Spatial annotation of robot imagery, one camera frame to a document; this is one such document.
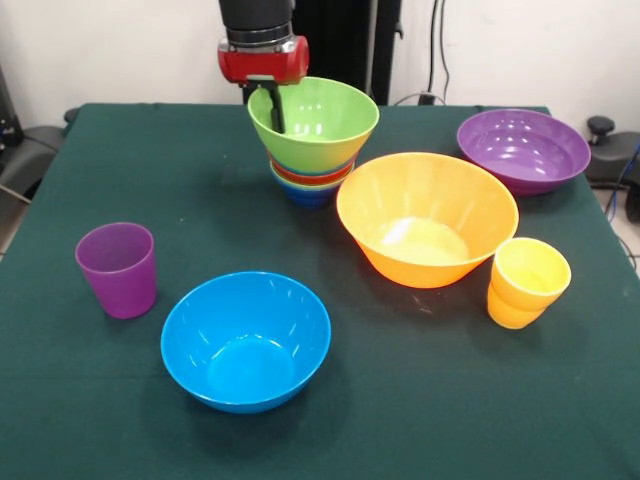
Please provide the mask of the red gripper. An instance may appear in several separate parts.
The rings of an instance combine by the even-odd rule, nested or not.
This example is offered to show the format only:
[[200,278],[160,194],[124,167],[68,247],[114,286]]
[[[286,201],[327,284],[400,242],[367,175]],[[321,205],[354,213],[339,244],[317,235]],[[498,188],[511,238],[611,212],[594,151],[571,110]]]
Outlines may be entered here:
[[230,83],[242,86],[259,81],[276,83],[263,84],[262,88],[268,92],[272,103],[272,130],[284,134],[285,122],[278,85],[297,84],[307,75],[307,39],[294,35],[280,44],[244,48],[234,46],[223,38],[218,44],[217,59],[223,77]]

